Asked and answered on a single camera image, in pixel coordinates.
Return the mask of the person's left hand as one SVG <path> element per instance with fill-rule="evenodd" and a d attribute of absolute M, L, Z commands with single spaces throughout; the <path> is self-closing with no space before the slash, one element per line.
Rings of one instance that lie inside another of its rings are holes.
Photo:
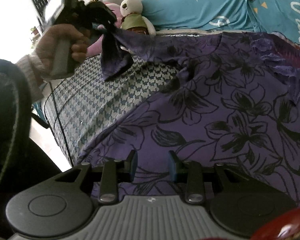
<path fill-rule="evenodd" d="M 43 64 L 43 77 L 62 79 L 72 75 L 87 57 L 89 35 L 89 31 L 79 31 L 71 24 L 47 29 L 35 48 Z"/>

